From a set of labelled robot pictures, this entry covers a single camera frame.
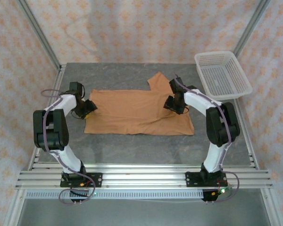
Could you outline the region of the aluminium mounting rail beam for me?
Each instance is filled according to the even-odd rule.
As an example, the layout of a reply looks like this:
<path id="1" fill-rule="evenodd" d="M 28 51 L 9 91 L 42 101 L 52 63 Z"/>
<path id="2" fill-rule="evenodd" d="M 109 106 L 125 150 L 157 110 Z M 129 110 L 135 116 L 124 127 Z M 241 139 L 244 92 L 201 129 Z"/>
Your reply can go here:
<path id="1" fill-rule="evenodd" d="M 155 164 L 86 164 L 87 172 L 102 173 L 102 189 L 186 189 L 185 173 L 199 172 L 191 165 Z M 224 169 L 234 188 L 272 188 L 268 170 L 254 167 Z M 57 163 L 36 163 L 31 171 L 23 170 L 16 182 L 17 189 L 59 189 L 62 168 Z"/>

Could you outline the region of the aluminium table side rail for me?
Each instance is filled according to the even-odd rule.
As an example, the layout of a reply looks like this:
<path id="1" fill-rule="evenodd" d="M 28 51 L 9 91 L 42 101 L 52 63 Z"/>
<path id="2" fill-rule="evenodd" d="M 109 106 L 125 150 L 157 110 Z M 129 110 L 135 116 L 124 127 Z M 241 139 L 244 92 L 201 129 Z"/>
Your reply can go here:
<path id="1" fill-rule="evenodd" d="M 253 144 L 252 144 L 252 141 L 251 141 L 251 138 L 250 138 L 250 133 L 247 129 L 246 120 L 243 117 L 241 104 L 240 104 L 238 99 L 234 99 L 234 105 L 235 105 L 236 112 L 237 112 L 237 115 L 238 115 L 238 118 L 239 118 L 239 122 L 240 122 L 241 129 L 242 129 L 242 132 L 243 132 L 244 140 L 246 142 L 246 146 L 247 146 L 247 149 L 248 149 L 249 159 L 251 161 L 250 165 L 252 167 L 254 167 L 256 170 L 259 170 L 260 166 L 259 166 L 259 163 L 257 161 L 257 157 L 256 157 L 256 154 L 255 154 L 255 151 L 254 151 L 254 147 L 253 147 Z"/>
<path id="2" fill-rule="evenodd" d="M 58 71 L 58 74 L 56 76 L 55 83 L 52 86 L 52 89 L 59 90 L 59 88 L 61 86 L 62 79 L 63 79 L 64 72 L 65 72 L 65 69 L 66 69 L 66 66 L 67 66 L 66 64 L 61 65 L 61 68 Z M 53 97 L 53 95 L 57 95 L 57 94 L 58 94 L 57 91 L 50 91 L 50 93 L 49 93 L 50 97 L 47 97 L 47 107 L 50 106 L 51 104 L 53 104 L 57 100 L 56 97 Z M 43 154 L 43 153 L 44 153 L 44 151 L 40 148 L 35 147 L 33 149 L 33 152 L 32 152 L 32 155 L 30 157 L 30 161 L 29 161 L 29 164 L 28 164 L 28 167 L 27 167 L 27 169 L 29 171 L 31 171 L 33 169 L 34 164 L 39 162 L 40 155 Z"/>

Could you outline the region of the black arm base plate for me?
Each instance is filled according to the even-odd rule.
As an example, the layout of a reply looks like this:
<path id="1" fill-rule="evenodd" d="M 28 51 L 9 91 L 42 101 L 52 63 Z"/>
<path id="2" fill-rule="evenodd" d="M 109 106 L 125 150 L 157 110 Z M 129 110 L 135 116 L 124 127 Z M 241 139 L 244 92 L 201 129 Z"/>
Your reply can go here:
<path id="1" fill-rule="evenodd" d="M 86 173 L 86 175 L 95 182 L 95 187 L 101 187 L 102 173 L 93 172 Z M 93 187 L 93 182 L 86 177 L 79 176 L 75 173 L 62 173 L 60 187 L 64 188 L 78 188 L 78 187 Z"/>
<path id="2" fill-rule="evenodd" d="M 220 171 L 215 173 L 205 173 L 204 171 L 185 173 L 187 187 L 227 187 L 228 182 L 225 177 L 225 173 Z"/>

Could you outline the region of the aluminium frame post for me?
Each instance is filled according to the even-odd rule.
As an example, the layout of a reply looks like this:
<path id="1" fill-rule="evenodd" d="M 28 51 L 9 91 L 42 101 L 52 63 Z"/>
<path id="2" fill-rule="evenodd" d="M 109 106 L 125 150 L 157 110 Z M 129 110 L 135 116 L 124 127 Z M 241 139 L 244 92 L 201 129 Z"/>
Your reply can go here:
<path id="1" fill-rule="evenodd" d="M 26 0 L 15 0 L 20 9 L 22 10 L 24 16 L 27 18 L 29 25 L 33 29 L 34 33 L 36 34 L 38 40 L 40 41 L 41 46 L 45 50 L 47 56 L 49 57 L 51 63 L 54 65 L 55 69 L 60 71 L 61 64 L 54 53 L 52 47 L 50 46 L 44 32 L 42 31 L 41 26 L 39 25 L 37 19 L 35 18 L 32 10 L 30 9 Z"/>
<path id="2" fill-rule="evenodd" d="M 245 27 L 242 36 L 240 37 L 239 41 L 237 42 L 236 47 L 233 50 L 233 53 L 236 57 L 240 55 L 243 48 L 245 47 L 248 39 L 250 38 L 252 32 L 254 31 L 256 25 L 260 21 L 263 13 L 265 12 L 266 8 L 268 7 L 271 0 L 260 0 L 259 4 L 257 5 L 252 17 L 250 18 L 247 26 Z"/>

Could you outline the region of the tan brown t-shirt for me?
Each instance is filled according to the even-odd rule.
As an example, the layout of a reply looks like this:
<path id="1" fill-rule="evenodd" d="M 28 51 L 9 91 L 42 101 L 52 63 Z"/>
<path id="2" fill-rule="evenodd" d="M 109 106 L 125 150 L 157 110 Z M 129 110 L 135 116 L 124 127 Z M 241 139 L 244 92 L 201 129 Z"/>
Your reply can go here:
<path id="1" fill-rule="evenodd" d="M 149 90 L 96 90 L 90 100 L 97 109 L 86 119 L 86 134 L 146 134 L 155 136 L 194 135 L 188 112 L 165 109 L 172 95 L 169 80 L 158 72 L 148 79 Z"/>

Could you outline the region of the grey metal lower panel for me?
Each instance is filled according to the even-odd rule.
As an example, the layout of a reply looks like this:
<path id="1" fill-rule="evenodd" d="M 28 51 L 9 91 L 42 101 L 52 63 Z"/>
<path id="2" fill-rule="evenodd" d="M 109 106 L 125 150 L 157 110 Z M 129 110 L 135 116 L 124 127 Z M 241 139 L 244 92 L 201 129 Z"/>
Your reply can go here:
<path id="1" fill-rule="evenodd" d="M 26 200 L 17 226 L 270 226 L 260 201 Z"/>

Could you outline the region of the white perforated plastic basket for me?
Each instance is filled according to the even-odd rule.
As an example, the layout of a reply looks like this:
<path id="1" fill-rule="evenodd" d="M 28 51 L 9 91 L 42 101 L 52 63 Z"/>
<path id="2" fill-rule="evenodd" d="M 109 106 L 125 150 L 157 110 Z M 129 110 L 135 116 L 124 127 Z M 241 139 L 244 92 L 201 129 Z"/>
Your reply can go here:
<path id="1" fill-rule="evenodd" d="M 194 60 L 208 97 L 221 101 L 252 93 L 252 86 L 233 52 L 198 53 Z"/>

